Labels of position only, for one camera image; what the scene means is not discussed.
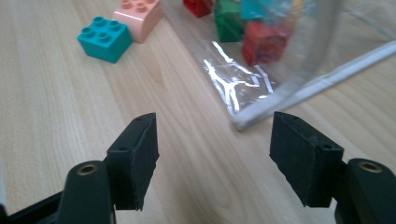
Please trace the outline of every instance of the clear plastic bag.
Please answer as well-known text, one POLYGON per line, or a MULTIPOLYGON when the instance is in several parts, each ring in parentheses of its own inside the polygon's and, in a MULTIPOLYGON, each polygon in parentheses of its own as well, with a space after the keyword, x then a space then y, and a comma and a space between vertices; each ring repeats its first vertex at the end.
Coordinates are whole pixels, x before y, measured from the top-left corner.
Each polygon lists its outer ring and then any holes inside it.
POLYGON ((393 0, 186 1, 165 15, 239 130, 396 51, 393 0))

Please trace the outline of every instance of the wooden table surface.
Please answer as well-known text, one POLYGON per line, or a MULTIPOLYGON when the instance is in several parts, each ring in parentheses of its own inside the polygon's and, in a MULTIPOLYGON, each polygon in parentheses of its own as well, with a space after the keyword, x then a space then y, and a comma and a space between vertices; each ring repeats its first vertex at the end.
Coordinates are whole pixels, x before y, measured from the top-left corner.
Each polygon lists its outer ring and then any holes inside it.
MULTIPOLYGON (((303 208, 269 158, 272 119, 236 131, 209 78, 163 19, 116 64, 76 40, 119 1, 0 2, 0 171, 12 214, 102 160, 131 119, 157 113, 161 157, 142 212, 119 223, 334 223, 303 208)), ((286 112, 396 172, 396 57, 286 112)))

